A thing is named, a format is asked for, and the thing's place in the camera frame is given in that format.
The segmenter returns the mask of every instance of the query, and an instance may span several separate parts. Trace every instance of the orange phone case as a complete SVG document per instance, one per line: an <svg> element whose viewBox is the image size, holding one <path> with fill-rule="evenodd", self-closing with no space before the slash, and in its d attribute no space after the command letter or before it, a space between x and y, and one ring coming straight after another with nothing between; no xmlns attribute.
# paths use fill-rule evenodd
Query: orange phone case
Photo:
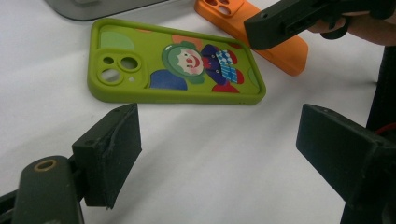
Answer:
<svg viewBox="0 0 396 224"><path fill-rule="evenodd" d="M244 21L260 12L257 7L245 0L196 0L194 8L202 17L249 46ZM308 45L296 35L271 49L254 51L295 77L305 69Z"/></svg>

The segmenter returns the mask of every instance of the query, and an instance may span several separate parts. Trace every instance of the white table surface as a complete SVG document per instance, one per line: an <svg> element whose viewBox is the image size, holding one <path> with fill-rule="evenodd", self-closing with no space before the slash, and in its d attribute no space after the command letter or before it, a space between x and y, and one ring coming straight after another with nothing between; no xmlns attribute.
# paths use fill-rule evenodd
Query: white table surface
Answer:
<svg viewBox="0 0 396 224"><path fill-rule="evenodd" d="M251 0L259 8L275 1ZM113 18L228 36L193 0ZM0 194L21 170L71 145L111 109L86 84L91 21L70 21L44 0L0 6ZM335 224L343 200L296 149L302 105L365 125L383 47L307 31L305 70L290 77L254 53L267 87L257 105L140 104L143 151L113 210L81 203L86 223Z"/></svg>

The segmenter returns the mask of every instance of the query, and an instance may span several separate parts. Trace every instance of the cartoon character print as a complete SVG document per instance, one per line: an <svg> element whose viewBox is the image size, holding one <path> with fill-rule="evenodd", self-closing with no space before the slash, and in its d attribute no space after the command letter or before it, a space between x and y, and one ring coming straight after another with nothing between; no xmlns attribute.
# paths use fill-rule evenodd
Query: cartoon character print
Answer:
<svg viewBox="0 0 396 224"><path fill-rule="evenodd" d="M205 45L198 51L196 44L188 41L167 46L163 51L166 69L151 75L151 88L186 90L187 83L202 84L209 76L216 85L212 91L239 92L231 83L242 84L243 74L233 64L238 60L229 49Z"/></svg>

